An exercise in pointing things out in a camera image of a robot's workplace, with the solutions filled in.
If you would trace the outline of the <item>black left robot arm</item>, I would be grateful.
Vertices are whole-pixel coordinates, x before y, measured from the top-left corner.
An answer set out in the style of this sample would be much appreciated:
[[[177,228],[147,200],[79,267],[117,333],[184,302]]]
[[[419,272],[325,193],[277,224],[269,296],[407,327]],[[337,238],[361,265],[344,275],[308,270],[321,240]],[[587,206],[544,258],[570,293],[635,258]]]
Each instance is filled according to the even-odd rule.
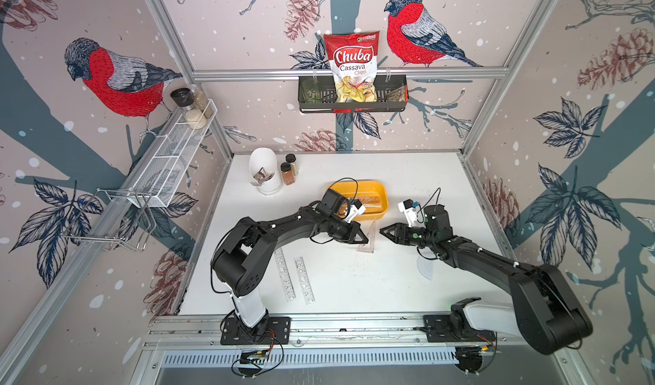
[[[312,202],[295,214],[268,221],[240,219],[219,243],[210,261],[211,271],[228,287],[235,314],[245,327],[262,330],[268,318],[258,286],[278,248],[326,233],[330,242],[366,244],[368,238],[354,218],[366,212],[356,200],[339,216],[341,204],[331,207]]]

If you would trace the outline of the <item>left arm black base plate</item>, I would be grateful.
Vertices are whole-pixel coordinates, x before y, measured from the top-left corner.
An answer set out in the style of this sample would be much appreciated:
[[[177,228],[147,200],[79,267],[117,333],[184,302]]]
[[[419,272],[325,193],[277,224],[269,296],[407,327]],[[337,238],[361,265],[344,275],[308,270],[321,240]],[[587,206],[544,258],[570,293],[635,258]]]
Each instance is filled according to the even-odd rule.
[[[291,329],[291,318],[271,317],[269,314],[254,327],[246,326],[235,311],[228,314],[220,325],[223,346],[259,345],[278,343],[287,345]]]

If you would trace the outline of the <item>pink right-angle set square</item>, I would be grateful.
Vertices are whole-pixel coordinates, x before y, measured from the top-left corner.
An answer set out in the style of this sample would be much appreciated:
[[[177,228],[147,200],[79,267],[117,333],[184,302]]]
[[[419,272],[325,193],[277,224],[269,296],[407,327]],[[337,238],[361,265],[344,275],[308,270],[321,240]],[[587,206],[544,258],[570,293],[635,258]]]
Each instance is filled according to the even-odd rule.
[[[372,221],[368,225],[368,229],[365,231],[365,236],[368,238],[368,243],[363,243],[358,245],[356,248],[357,252],[373,254],[375,252],[375,238],[377,235],[377,221]]]

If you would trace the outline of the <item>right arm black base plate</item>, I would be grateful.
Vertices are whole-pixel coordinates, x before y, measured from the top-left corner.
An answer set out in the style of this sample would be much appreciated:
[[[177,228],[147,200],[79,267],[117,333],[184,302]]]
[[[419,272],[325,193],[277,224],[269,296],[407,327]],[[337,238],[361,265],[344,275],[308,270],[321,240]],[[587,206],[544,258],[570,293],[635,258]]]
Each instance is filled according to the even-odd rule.
[[[445,342],[482,342],[493,345],[496,333],[489,330],[477,330],[469,325],[462,313],[438,313],[422,316],[423,327],[429,343]]]

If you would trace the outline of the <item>yellow plastic storage box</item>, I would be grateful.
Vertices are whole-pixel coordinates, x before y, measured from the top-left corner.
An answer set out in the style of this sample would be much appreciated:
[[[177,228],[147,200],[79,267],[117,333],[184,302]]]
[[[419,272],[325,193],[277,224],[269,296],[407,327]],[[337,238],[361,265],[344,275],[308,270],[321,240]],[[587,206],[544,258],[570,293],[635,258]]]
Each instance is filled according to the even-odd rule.
[[[379,181],[375,180],[344,180],[330,186],[350,201],[358,200],[365,212],[358,215],[356,221],[374,221],[381,219],[389,209],[387,190]]]

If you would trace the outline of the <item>clear blue protractor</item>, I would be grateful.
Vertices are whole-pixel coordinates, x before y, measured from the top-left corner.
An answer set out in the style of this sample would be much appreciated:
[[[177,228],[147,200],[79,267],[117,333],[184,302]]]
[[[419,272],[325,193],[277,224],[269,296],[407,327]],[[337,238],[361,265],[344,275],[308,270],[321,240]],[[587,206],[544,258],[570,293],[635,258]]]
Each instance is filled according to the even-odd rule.
[[[424,279],[428,281],[433,280],[433,263],[436,258],[425,258],[419,256],[416,261],[417,269]]]

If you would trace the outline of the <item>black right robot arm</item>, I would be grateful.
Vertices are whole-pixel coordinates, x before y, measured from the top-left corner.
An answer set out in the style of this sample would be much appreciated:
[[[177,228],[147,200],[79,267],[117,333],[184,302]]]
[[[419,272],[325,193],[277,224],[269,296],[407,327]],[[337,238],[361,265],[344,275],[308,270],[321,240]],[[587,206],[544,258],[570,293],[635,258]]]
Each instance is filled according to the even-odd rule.
[[[454,235],[452,229],[430,231],[396,223],[380,234],[398,245],[429,248],[445,264],[507,292],[520,335],[540,354],[552,354],[593,333],[590,317],[557,267],[511,261]]]

